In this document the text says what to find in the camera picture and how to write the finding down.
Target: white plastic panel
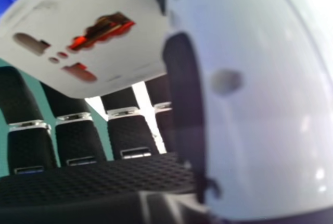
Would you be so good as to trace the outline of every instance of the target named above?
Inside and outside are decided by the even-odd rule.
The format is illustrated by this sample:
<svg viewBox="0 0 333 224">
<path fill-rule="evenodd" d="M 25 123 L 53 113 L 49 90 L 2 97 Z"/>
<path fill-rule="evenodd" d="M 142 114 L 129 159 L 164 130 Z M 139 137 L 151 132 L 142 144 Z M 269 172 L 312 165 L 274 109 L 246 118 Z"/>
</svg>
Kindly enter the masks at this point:
<svg viewBox="0 0 333 224">
<path fill-rule="evenodd" d="M 70 53 L 66 47 L 98 18 L 117 12 L 136 25 L 124 36 Z M 156 0 L 18 0 L 0 22 L 0 56 L 17 68 L 70 97 L 93 97 L 163 74 L 161 60 L 167 19 Z M 38 56 L 13 40 L 26 33 L 51 46 Z M 57 57 L 68 54 L 67 59 Z M 55 57 L 59 63 L 51 63 Z M 81 63 L 95 82 L 83 82 L 62 70 Z"/>
<path fill-rule="evenodd" d="M 333 38 L 316 11 L 306 0 L 169 0 L 169 9 L 172 33 L 187 32 L 198 57 L 207 176 L 222 192 L 206 192 L 213 212 L 250 221 L 333 207 Z M 225 79 L 231 71 L 241 80 Z"/>
</svg>

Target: circular hole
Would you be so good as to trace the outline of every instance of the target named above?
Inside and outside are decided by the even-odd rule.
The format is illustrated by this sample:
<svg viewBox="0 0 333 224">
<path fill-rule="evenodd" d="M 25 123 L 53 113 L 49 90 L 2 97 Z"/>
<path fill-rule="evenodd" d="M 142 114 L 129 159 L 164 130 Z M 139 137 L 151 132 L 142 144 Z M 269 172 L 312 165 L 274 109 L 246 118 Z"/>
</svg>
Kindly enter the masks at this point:
<svg viewBox="0 0 333 224">
<path fill-rule="evenodd" d="M 66 59 L 68 58 L 68 55 L 64 52 L 58 52 L 57 53 L 58 57 L 62 58 L 62 59 Z"/>
<path fill-rule="evenodd" d="M 59 63 L 59 60 L 55 57 L 50 57 L 48 60 L 53 64 L 58 64 Z"/>
</svg>

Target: teal floor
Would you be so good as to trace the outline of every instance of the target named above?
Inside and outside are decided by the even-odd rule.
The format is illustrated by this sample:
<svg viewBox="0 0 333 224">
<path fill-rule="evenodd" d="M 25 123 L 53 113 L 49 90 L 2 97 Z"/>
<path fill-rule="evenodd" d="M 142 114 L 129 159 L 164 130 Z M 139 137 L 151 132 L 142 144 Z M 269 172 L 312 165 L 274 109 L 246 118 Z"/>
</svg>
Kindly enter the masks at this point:
<svg viewBox="0 0 333 224">
<path fill-rule="evenodd" d="M 6 62 L 0 59 L 0 67 L 2 66 L 9 66 Z M 41 84 L 30 75 L 21 72 L 25 82 L 27 83 L 29 89 L 35 96 L 35 99 L 39 105 L 40 111 L 43 114 L 44 120 L 46 123 L 50 124 L 52 127 L 52 141 L 54 145 L 54 149 L 57 156 L 57 145 L 56 145 L 56 138 L 55 138 L 55 123 L 56 119 L 54 118 L 51 109 L 48 105 L 47 99 L 45 97 L 44 91 L 42 89 Z M 91 107 L 92 117 L 94 119 L 95 126 L 98 130 L 100 139 L 102 141 L 104 151 L 106 153 L 108 160 L 113 160 L 113 155 L 111 151 L 109 136 L 107 132 L 107 122 L 93 110 Z M 7 133 L 9 127 L 5 122 L 2 112 L 0 112 L 0 177 L 8 175 L 8 165 L 7 165 Z"/>
</svg>

